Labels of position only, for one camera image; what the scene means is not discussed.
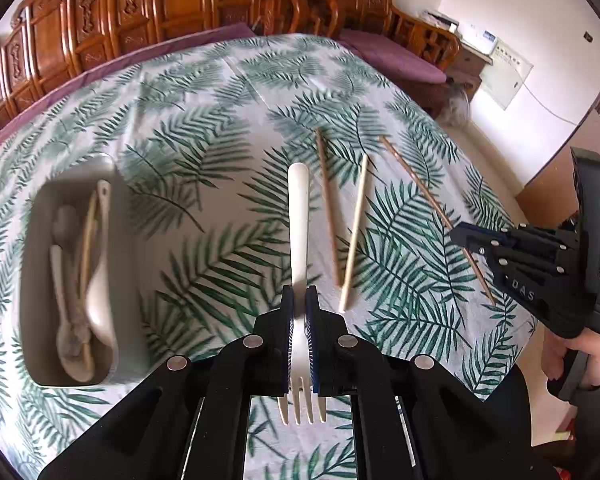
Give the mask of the carved wooden sofa bench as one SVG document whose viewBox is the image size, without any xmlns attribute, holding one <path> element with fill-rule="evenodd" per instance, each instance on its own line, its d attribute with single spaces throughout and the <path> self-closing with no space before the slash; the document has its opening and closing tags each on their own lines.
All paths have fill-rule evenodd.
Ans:
<svg viewBox="0 0 600 480">
<path fill-rule="evenodd" d="M 0 44 L 0 130 L 82 73 L 166 40 L 244 23 L 300 32 L 306 0 L 22 0 Z"/>
</svg>

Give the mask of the brown wooden door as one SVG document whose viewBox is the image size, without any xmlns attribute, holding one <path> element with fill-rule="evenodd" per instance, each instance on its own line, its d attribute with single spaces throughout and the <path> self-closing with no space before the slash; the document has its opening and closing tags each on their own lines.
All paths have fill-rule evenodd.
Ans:
<svg viewBox="0 0 600 480">
<path fill-rule="evenodd" d="M 572 148 L 586 148 L 600 154 L 600 114 L 595 110 L 516 196 L 524 216 L 534 226 L 556 228 L 578 210 L 573 185 Z"/>
</svg>

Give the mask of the light wooden chopstick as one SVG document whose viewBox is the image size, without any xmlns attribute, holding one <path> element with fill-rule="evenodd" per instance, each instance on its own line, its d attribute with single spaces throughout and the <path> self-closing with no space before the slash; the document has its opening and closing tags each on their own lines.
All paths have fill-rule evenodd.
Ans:
<svg viewBox="0 0 600 480">
<path fill-rule="evenodd" d="M 341 287 L 340 300 L 338 310 L 344 313 L 347 310 L 348 299 L 353 281 L 353 270 L 355 263 L 356 245 L 358 244 L 358 232 L 360 232 L 360 223 L 362 219 L 363 204 L 365 197 L 366 174 L 368 168 L 368 155 L 364 154 L 362 158 L 362 166 L 360 175 L 358 176 L 358 187 L 356 188 L 356 201 L 354 207 L 354 215 L 352 220 L 352 229 L 350 243 L 347 256 L 347 264 L 344 269 L 344 279 Z"/>
</svg>

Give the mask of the metal rectangular tray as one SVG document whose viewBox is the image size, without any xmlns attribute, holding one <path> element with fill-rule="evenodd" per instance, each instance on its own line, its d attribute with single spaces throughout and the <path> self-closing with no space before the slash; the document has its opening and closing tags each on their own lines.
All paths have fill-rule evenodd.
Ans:
<svg viewBox="0 0 600 480">
<path fill-rule="evenodd" d="M 20 276 L 24 365 L 45 387 L 128 384 L 149 358 L 128 187 L 97 156 L 47 180 L 27 222 Z"/>
</svg>

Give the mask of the white device on table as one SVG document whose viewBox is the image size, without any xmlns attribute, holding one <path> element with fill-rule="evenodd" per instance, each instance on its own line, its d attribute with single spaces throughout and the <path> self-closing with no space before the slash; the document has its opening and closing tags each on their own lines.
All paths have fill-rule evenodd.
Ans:
<svg viewBox="0 0 600 480">
<path fill-rule="evenodd" d="M 455 34 L 463 44 L 481 54 L 490 56 L 498 43 L 498 37 L 486 29 L 468 22 L 459 22 L 455 18 L 431 10 L 421 10 L 419 17 L 427 23 L 437 25 Z"/>
</svg>

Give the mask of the large white ladle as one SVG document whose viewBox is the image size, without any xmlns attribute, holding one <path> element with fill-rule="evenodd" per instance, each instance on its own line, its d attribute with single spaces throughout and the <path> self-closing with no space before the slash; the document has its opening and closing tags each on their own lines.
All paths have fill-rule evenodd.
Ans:
<svg viewBox="0 0 600 480">
<path fill-rule="evenodd" d="M 85 311 L 95 337 L 105 346 L 116 346 L 114 322 L 112 322 L 108 280 L 108 237 L 111 184 L 99 180 L 97 193 L 97 230 L 94 272 L 86 288 Z"/>
</svg>

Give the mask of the dark brown chopstick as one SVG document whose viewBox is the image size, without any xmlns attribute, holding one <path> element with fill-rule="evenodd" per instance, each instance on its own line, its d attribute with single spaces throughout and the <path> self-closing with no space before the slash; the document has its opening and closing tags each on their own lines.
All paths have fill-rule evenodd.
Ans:
<svg viewBox="0 0 600 480">
<path fill-rule="evenodd" d="M 340 287 L 342 285 L 342 279 L 340 275 L 340 267 L 338 261 L 338 249 L 337 249 L 337 237 L 334 221 L 334 210 L 332 209 L 332 193 L 330 192 L 329 178 L 327 171 L 327 158 L 324 147 L 324 141 L 320 128 L 315 129 L 315 140 L 318 161 L 320 162 L 321 176 L 322 176 L 322 195 L 325 209 L 326 222 L 328 227 L 328 234 L 330 240 L 330 252 L 332 253 L 332 275 L 334 276 L 334 283 Z"/>
</svg>

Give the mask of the purple long seat cushion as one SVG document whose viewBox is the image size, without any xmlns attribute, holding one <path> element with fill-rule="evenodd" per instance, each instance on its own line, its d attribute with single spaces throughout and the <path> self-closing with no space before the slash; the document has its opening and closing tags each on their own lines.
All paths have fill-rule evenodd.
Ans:
<svg viewBox="0 0 600 480">
<path fill-rule="evenodd" d="M 54 89 L 42 99 L 35 101 L 24 112 L 19 114 L 4 129 L 0 130 L 0 145 L 3 144 L 18 128 L 30 122 L 39 114 L 45 112 L 59 100 L 68 96 L 72 92 L 76 92 L 94 81 L 109 76 L 118 70 L 128 68 L 133 64 L 146 62 L 158 58 L 158 56 L 171 54 L 181 50 L 193 47 L 201 47 L 206 44 L 215 44 L 216 42 L 236 40 L 244 38 L 254 38 L 256 34 L 245 23 L 237 23 L 222 26 L 219 28 L 205 30 L 204 32 L 194 32 L 186 36 L 166 40 L 160 44 L 141 48 L 134 52 L 122 55 L 121 58 L 115 58 L 102 65 L 99 65 L 85 73 L 73 78 L 60 87 Z"/>
</svg>

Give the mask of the brown patterned chopstick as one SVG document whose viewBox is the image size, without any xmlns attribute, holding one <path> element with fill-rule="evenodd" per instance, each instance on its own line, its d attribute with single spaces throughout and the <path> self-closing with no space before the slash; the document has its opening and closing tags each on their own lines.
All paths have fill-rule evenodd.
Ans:
<svg viewBox="0 0 600 480">
<path fill-rule="evenodd" d="M 420 180 L 420 177 L 416 174 L 416 171 L 406 162 L 406 160 L 400 155 L 400 153 L 393 147 L 391 142 L 388 140 L 386 136 L 379 137 L 380 143 L 389 151 L 390 155 L 398 162 L 398 164 L 407 172 L 407 174 L 411 177 L 411 179 L 415 182 L 419 191 L 426 198 L 427 203 L 431 206 L 431 208 L 436 212 L 438 218 L 441 223 L 448 229 L 448 231 L 452 230 L 452 222 L 441 208 L 440 204 L 431 194 L 431 192 L 426 187 L 425 183 Z M 474 271 L 475 277 L 477 278 L 480 286 L 482 287 L 483 292 L 486 294 L 486 298 L 490 301 L 492 306 L 496 305 L 496 300 L 492 295 L 491 289 L 486 282 L 486 278 L 483 276 L 478 263 L 471 255 L 470 252 L 466 248 L 460 248 L 460 251 L 465 256 L 465 259 L 468 261 L 471 270 Z"/>
</svg>

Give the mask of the white electrical panel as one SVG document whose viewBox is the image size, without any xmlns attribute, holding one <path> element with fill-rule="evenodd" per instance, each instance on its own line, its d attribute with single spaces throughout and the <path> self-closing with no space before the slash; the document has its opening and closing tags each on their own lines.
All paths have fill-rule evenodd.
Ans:
<svg viewBox="0 0 600 480">
<path fill-rule="evenodd" d="M 484 66 L 481 72 L 482 86 L 506 110 L 526 82 L 533 65 L 501 39 L 495 44 L 491 60 L 492 63 Z"/>
</svg>

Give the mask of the leaf pattern tablecloth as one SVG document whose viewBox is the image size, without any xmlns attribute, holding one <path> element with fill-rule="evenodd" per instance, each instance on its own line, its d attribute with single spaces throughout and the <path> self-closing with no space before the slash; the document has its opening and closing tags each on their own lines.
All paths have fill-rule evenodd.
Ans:
<svg viewBox="0 0 600 480">
<path fill-rule="evenodd" d="M 0 449 L 37 477 L 131 384 L 45 387 L 23 361 L 20 276 L 42 185 L 107 155 L 128 187 L 136 298 L 147 349 L 211 358 L 247 335 L 290 281 L 287 171 L 311 171 L 308 280 L 325 309 L 332 275 L 315 129 L 347 260 L 362 158 L 365 197 L 346 310 L 349 330 L 390 356 L 433 356 L 479 398 L 514 366 L 534 318 L 494 290 L 460 248 L 386 136 L 452 224 L 510 217 L 485 177 L 409 96 L 353 53 L 315 36 L 238 39 L 161 55 L 72 92 L 0 145 Z"/>
</svg>

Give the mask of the wooden side table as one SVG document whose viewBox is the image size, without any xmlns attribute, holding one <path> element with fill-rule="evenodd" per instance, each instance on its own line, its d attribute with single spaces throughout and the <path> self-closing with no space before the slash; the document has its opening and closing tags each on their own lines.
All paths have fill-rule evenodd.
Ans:
<svg viewBox="0 0 600 480">
<path fill-rule="evenodd" d="M 468 101 L 471 102 L 480 88 L 481 73 L 486 66 L 493 64 L 492 58 L 464 42 L 460 44 L 460 53 L 454 58 L 453 63 L 446 70 L 446 74 L 456 84 L 461 84 L 465 89 Z"/>
</svg>

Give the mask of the metal spoon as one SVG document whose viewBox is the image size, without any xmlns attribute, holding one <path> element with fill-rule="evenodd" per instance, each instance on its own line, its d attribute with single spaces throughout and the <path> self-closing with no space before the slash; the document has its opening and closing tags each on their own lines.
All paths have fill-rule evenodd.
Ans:
<svg viewBox="0 0 600 480">
<path fill-rule="evenodd" d="M 76 282 L 76 265 L 74 253 L 79 235 L 79 217 L 73 206 L 60 206 L 52 224 L 53 245 L 58 245 L 64 254 L 64 283 L 67 307 L 70 320 L 74 325 L 74 333 L 83 342 L 87 333 L 84 315 L 79 311 L 78 283 Z"/>
</svg>

